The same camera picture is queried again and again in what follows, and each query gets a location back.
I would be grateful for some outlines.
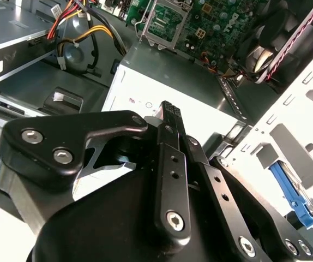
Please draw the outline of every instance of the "red wire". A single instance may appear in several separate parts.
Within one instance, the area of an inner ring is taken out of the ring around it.
[[[277,68],[279,67],[280,63],[282,62],[282,60],[284,59],[284,57],[287,55],[288,51],[291,49],[291,47],[293,46],[293,44],[296,42],[296,40],[302,35],[302,33],[306,30],[307,26],[310,25],[313,22],[313,14],[311,16],[311,18],[308,19],[308,21],[305,23],[305,25],[300,29],[300,31],[296,34],[296,36],[294,37],[294,39],[291,41],[291,43],[287,46],[286,50],[284,51],[284,53],[281,55],[281,57],[279,58],[279,60],[276,62],[276,64],[274,65],[274,67],[271,69],[271,71],[268,73],[266,80],[269,80],[272,75],[274,74],[274,72],[277,70]]]
[[[65,13],[62,15],[62,18],[65,18],[67,15],[69,15],[71,12],[75,11],[75,9],[78,7],[77,4],[75,4],[70,10],[65,11]],[[52,28],[49,31],[49,34],[47,35],[48,39],[51,39],[55,36],[55,24],[53,24]]]

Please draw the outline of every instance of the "fan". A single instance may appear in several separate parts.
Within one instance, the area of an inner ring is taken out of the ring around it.
[[[251,73],[267,67],[298,25],[297,18],[287,9],[271,15],[238,49],[237,58],[244,61],[240,64]]]
[[[313,9],[313,0],[272,0],[262,10],[254,29],[249,32],[233,56],[250,77],[259,76],[274,57],[284,59],[274,68],[271,78],[278,92],[290,84],[313,58],[313,16],[293,45],[282,49]]]

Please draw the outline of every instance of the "screw hole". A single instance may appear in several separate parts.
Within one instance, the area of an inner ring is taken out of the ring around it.
[[[171,171],[171,176],[174,178],[174,179],[179,179],[179,175],[176,173],[176,172],[174,172],[174,171]]]
[[[229,201],[229,197],[226,194],[222,194],[222,198],[226,201]]]
[[[171,160],[174,161],[175,163],[178,163],[178,159],[174,156],[171,157]]]

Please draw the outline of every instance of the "wire bundle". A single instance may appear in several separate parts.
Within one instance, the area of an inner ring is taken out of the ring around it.
[[[107,27],[105,26],[94,26],[92,28],[90,28],[87,32],[85,32],[84,34],[80,35],[79,37],[75,38],[75,39],[69,39],[69,38],[64,38],[62,41],[60,41],[57,45],[57,53],[58,56],[63,56],[63,47],[65,43],[72,43],[74,45],[84,41],[85,39],[87,39],[92,33],[97,32],[97,31],[104,31],[105,33],[107,33],[111,38],[113,38],[111,32],[108,30]]]
[[[207,66],[207,69],[211,72],[216,74],[217,69],[215,65],[211,65],[209,59],[207,58],[206,52],[201,53],[200,60]]]
[[[75,38],[75,39],[68,39],[65,38],[62,41],[60,41],[57,44],[57,52],[58,52],[58,56],[62,57],[63,56],[63,48],[64,48],[64,44],[65,43],[72,43],[74,45],[77,45],[78,43],[84,41],[85,39],[87,39],[90,35],[92,36],[92,41],[94,44],[94,54],[95,54],[95,61],[93,63],[93,65],[97,64],[97,60],[98,60],[98,46],[97,46],[97,40],[94,36],[94,33],[97,31],[103,31],[105,33],[107,33],[114,41],[114,45],[117,48],[117,50],[119,51],[119,53],[121,55],[126,55],[127,51],[126,48],[123,44],[123,41],[121,39],[121,37],[119,36],[119,34],[117,33],[117,31],[109,24],[109,22],[99,13],[97,13],[96,11],[94,11],[93,9],[90,8],[90,3],[95,3],[96,1],[94,0],[70,0],[69,3],[67,4],[67,6],[65,7],[65,9],[63,10],[63,12],[61,13],[61,15],[56,19],[56,21],[54,22],[54,24],[52,25],[47,38],[48,39],[53,39],[56,35],[56,30],[57,27],[64,21],[67,19],[72,18],[73,16],[81,13],[81,12],[86,12],[92,16],[94,16],[96,19],[98,19],[103,25],[100,26],[93,26],[93,22],[91,20],[88,20],[88,25],[89,25],[89,30],[86,31],[84,34],[82,34],[81,36]]]
[[[48,39],[52,39],[55,37],[56,35],[56,29],[58,27],[58,25],[62,22],[62,20],[67,20],[69,18],[72,18],[73,16],[81,13],[82,10],[79,10],[79,5],[74,3],[73,0],[70,0],[67,4],[67,6],[64,8],[63,12],[61,13],[61,15],[55,20],[55,22],[53,23],[47,38]]]

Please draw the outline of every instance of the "metal bracket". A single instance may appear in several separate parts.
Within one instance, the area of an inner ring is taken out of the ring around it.
[[[176,32],[173,35],[173,38],[171,41],[167,41],[167,40],[165,40],[161,37],[158,37],[157,35],[152,34],[148,31],[150,26],[152,25],[152,19],[155,16],[155,7],[157,5],[162,5],[162,6],[171,8],[172,10],[174,10],[177,13],[182,15],[182,21],[180,24],[178,24],[178,26],[176,28]],[[177,4],[175,2],[171,2],[168,0],[155,0],[153,5],[152,5],[151,11],[149,12],[149,16],[148,16],[147,22],[145,24],[145,27],[143,28],[140,40],[142,40],[142,37],[145,36],[148,39],[148,42],[151,46],[153,46],[154,44],[158,44],[159,50],[162,50],[164,48],[174,49],[174,47],[176,46],[178,37],[179,37],[181,30],[183,28],[183,25],[184,25],[184,23],[188,17],[188,13],[189,13],[190,9],[191,9],[191,6],[189,6],[183,2],[182,2],[182,4]],[[142,20],[140,22],[142,22],[143,19],[146,18],[146,12],[147,12],[147,9],[146,9],[146,11],[142,17]]]

